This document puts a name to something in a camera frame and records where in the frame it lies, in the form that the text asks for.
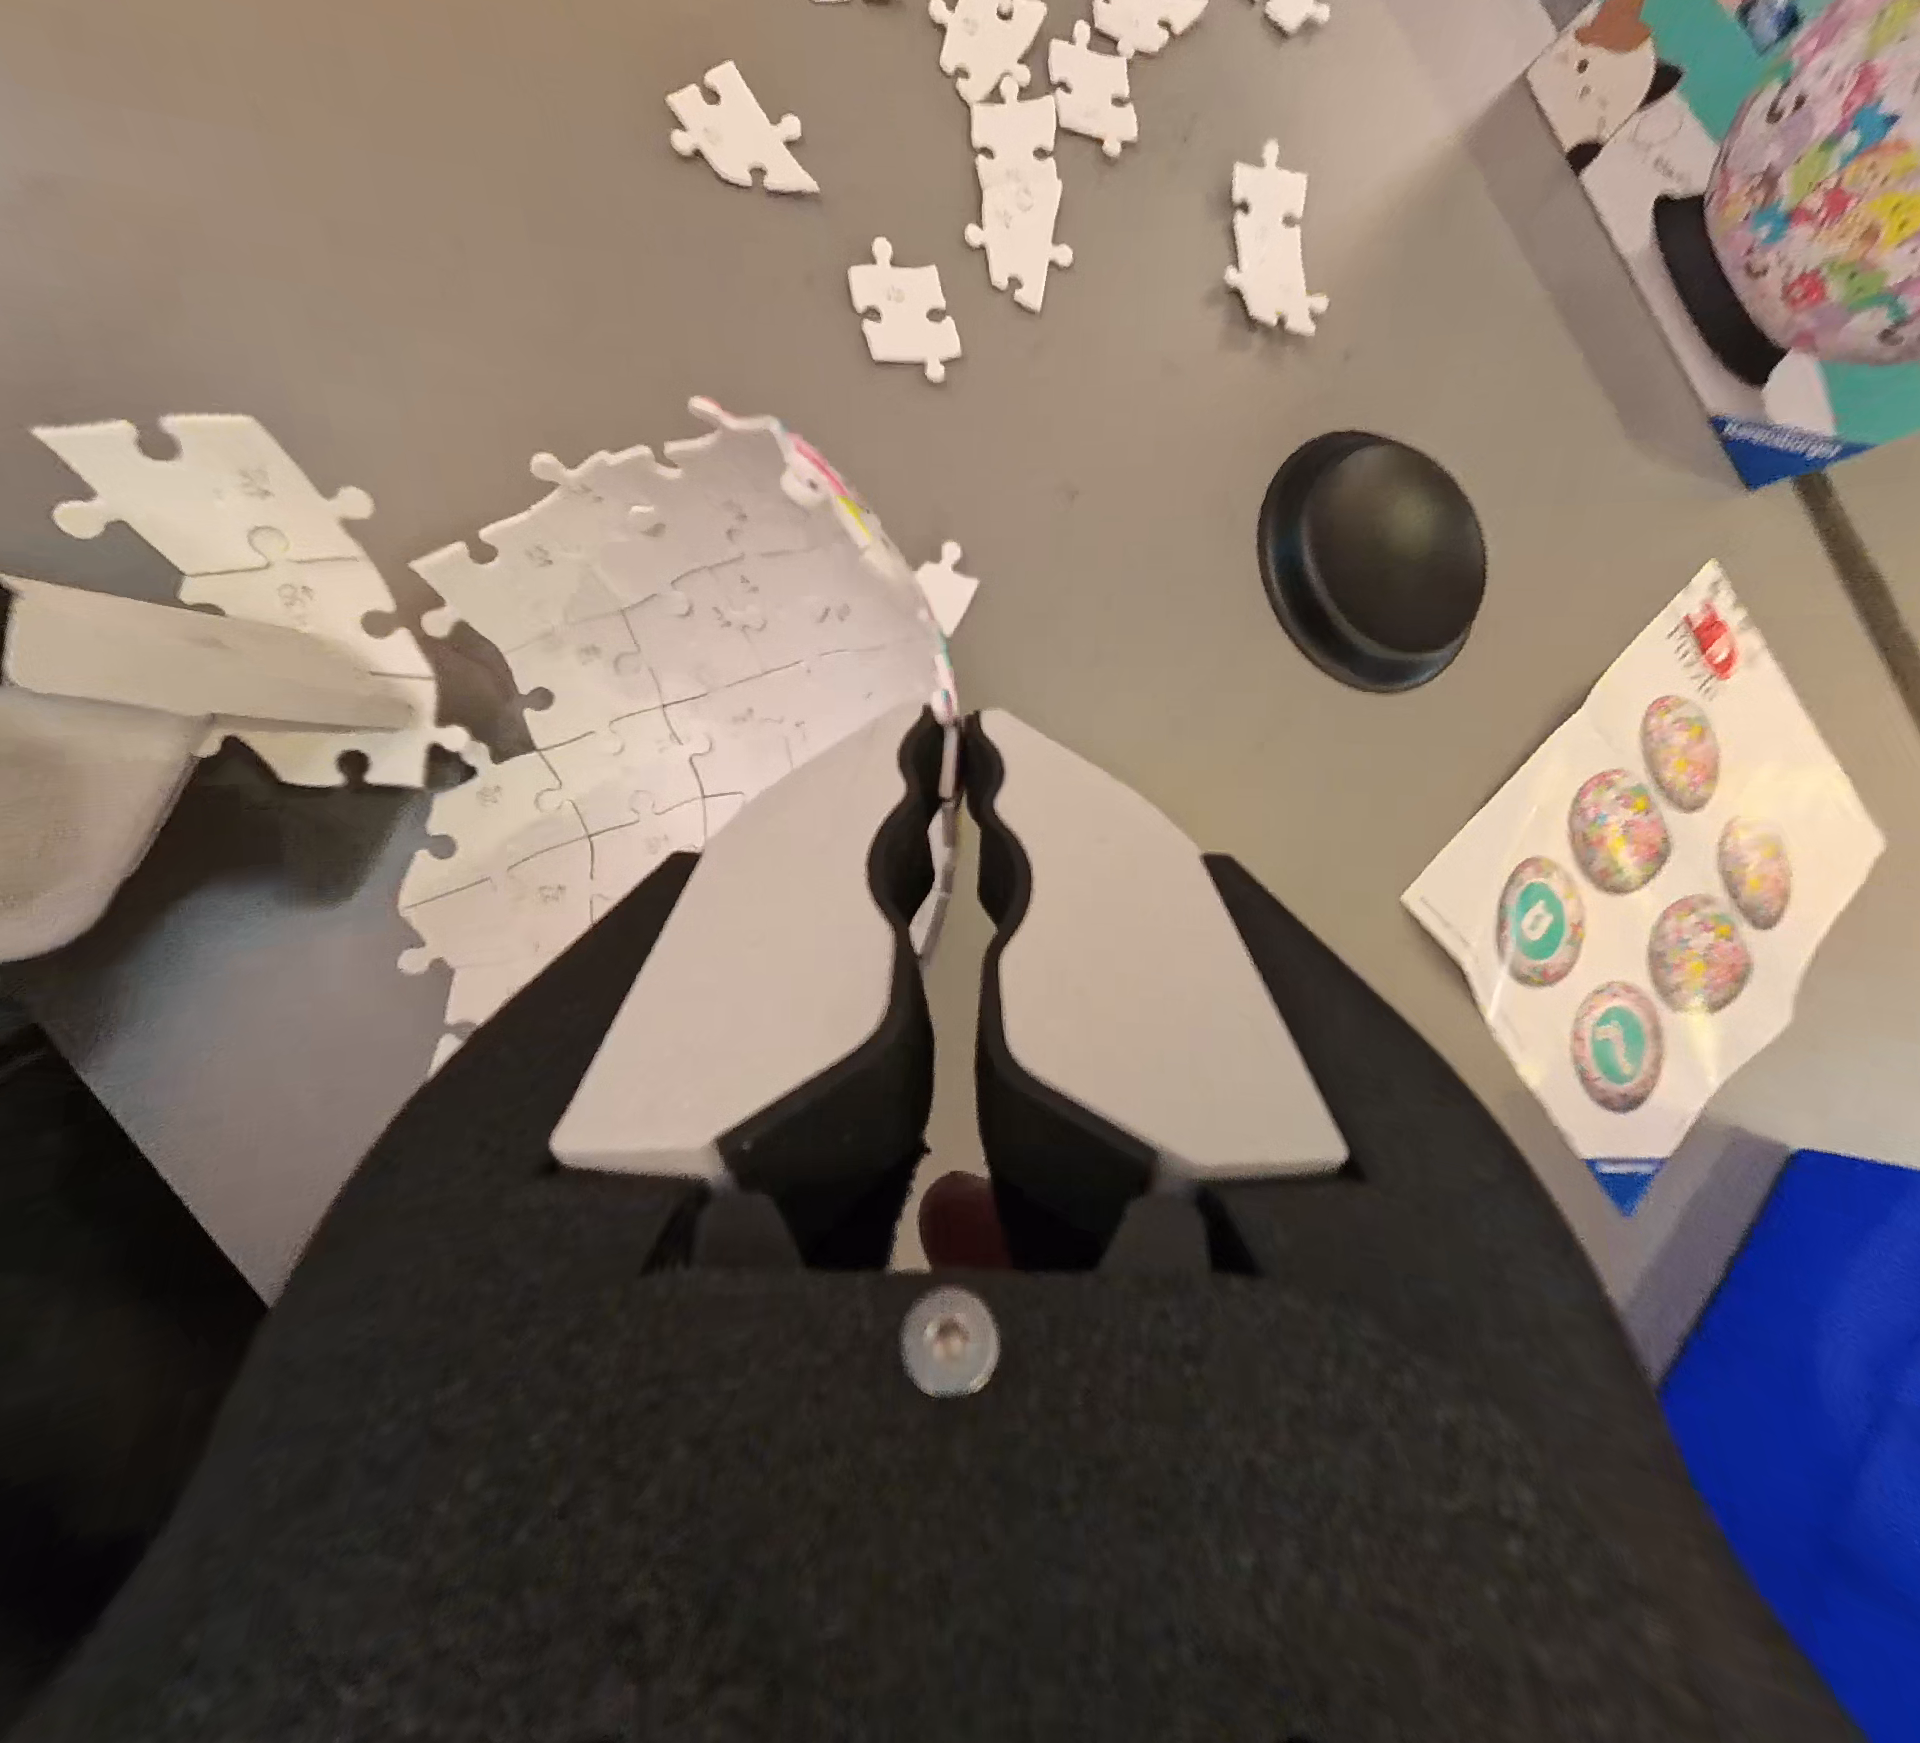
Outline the printed puzzle instruction sheet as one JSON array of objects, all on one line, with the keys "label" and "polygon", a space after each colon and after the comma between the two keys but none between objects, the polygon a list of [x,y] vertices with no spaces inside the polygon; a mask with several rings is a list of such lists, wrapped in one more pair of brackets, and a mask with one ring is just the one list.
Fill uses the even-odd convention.
[{"label": "printed puzzle instruction sheet", "polygon": [[1401,905],[1630,1218],[1714,1092],[1784,1035],[1883,851],[1710,559]]}]

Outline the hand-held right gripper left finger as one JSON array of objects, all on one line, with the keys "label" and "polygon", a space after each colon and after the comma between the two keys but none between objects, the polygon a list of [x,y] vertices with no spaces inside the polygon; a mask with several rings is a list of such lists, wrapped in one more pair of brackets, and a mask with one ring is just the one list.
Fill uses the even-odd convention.
[{"label": "hand-held right gripper left finger", "polygon": [[550,1135],[559,1166],[870,1192],[910,1165],[933,1085],[914,921],[957,749],[887,708],[706,842]]}]

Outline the blue plastic bin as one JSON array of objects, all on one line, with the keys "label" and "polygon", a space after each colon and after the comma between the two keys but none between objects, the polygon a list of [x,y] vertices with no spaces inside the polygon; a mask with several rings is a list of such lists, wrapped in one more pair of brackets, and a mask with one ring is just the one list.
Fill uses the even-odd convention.
[{"label": "blue plastic bin", "polygon": [[1917,1737],[1917,1174],[1800,1153],[1661,1402],[1767,1606],[1869,1738]]}]

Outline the partly built puzzle ball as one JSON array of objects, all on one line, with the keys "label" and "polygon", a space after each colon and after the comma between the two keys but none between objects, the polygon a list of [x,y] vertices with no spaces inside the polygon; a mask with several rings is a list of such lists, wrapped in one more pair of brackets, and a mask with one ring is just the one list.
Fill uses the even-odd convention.
[{"label": "partly built puzzle ball", "polygon": [[939,604],[877,512],[770,414],[688,401],[691,438],[529,461],[544,494],[417,576],[511,681],[526,749],[468,742],[397,892],[397,967],[447,975],[426,1069],[680,851],[885,713],[956,742]]}]

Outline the joined white puzzle pieces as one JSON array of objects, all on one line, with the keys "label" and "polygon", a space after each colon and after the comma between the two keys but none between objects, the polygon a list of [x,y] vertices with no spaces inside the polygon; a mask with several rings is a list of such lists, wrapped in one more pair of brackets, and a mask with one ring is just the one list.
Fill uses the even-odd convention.
[{"label": "joined white puzzle pieces", "polygon": [[111,524],[135,530],[181,571],[182,604],[315,635],[403,706],[401,724],[379,730],[223,728],[276,780],[335,789],[354,757],[372,786],[426,786],[439,752],[468,749],[468,730],[438,721],[438,681],[416,637],[406,627],[385,635],[368,627],[372,615],[396,610],[387,579],[350,532],[372,518],[372,498],[354,486],[316,489],[242,414],[168,414],[159,428],[176,448],[164,459],[144,451],[128,420],[36,428],[36,440],[88,487],[54,506],[54,524],[73,538],[97,538]]}]

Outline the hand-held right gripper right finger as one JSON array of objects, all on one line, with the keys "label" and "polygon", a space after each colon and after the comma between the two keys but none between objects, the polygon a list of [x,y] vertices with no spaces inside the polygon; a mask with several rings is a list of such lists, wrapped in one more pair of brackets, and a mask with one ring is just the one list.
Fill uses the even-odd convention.
[{"label": "hand-held right gripper right finger", "polygon": [[1197,844],[1001,708],[963,736],[992,921],[976,1100],[1025,1192],[1326,1177],[1331,1108]]}]

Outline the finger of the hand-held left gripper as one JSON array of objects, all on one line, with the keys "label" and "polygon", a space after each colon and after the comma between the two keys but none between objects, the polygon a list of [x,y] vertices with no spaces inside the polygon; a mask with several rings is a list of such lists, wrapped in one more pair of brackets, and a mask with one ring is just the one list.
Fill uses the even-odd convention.
[{"label": "finger of the hand-held left gripper", "polygon": [[430,678],[375,674],[291,627],[3,576],[3,730],[212,726],[387,733],[430,722]]},{"label": "finger of the hand-held left gripper", "polygon": [[148,855],[204,745],[204,721],[1,692],[1,961],[89,931]]}]

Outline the black round ball stand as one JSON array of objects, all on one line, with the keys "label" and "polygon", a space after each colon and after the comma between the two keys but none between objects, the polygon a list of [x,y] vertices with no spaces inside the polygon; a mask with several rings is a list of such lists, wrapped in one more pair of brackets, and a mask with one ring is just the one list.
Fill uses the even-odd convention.
[{"label": "black round ball stand", "polygon": [[1370,694],[1444,674],[1488,579],[1461,486],[1428,454],[1364,430],[1314,436],[1283,459],[1261,498],[1254,557],[1293,647]]}]

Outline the scatter of white puzzle pieces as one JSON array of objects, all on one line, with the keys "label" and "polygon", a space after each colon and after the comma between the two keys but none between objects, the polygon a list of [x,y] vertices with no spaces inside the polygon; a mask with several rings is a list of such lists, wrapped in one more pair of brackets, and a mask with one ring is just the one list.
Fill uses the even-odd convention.
[{"label": "scatter of white puzzle pieces", "polygon": [[[1246,1],[1283,35],[1331,18],[1329,0]],[[1051,272],[1072,261],[1068,243],[1054,235],[1064,194],[1061,133],[1100,146],[1109,161],[1135,146],[1132,57],[1163,52],[1205,8],[1207,0],[1090,0],[1090,20],[1079,20],[1067,39],[1048,42],[1043,97],[1025,97],[1033,80],[1025,57],[1048,13],[1042,0],[928,4],[942,32],[939,70],[970,113],[978,216],[965,225],[963,243],[986,261],[992,287],[1019,309],[1038,315]],[[794,154],[801,121],[792,113],[770,116],[736,61],[714,63],[665,102],[677,157],[700,158],[732,189],[820,194]],[[1285,170],[1272,140],[1261,146],[1261,161],[1232,164],[1234,261],[1223,282],[1251,324],[1297,337],[1311,337],[1329,307],[1309,289],[1304,267],[1305,194],[1308,174]],[[889,243],[874,241],[868,261],[849,267],[848,287],[874,363],[910,368],[931,385],[947,379],[961,340],[935,264],[899,264]]]}]

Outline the colourful puzzle ball box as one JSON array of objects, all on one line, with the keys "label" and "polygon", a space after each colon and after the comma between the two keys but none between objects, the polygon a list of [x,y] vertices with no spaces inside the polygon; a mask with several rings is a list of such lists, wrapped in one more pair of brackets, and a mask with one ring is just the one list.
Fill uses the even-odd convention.
[{"label": "colourful puzzle ball box", "polygon": [[1915,434],[1917,0],[1591,0],[1523,81],[1742,487]]}]

